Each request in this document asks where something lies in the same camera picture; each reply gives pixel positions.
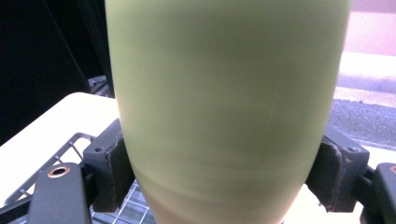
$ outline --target cylindrical object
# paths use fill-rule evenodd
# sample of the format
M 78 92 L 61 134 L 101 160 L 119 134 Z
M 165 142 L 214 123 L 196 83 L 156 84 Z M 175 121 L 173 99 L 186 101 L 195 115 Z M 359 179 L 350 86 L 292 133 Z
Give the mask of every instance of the cylindrical object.
M 279 223 L 330 111 L 347 0 L 107 1 L 134 173 L 159 223 Z

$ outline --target gray surface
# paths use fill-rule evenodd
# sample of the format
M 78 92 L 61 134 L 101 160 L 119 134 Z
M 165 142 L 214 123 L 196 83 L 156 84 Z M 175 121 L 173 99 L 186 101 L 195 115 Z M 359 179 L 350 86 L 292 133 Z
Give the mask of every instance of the gray surface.
M 396 108 L 334 100 L 329 124 L 361 145 L 396 151 Z

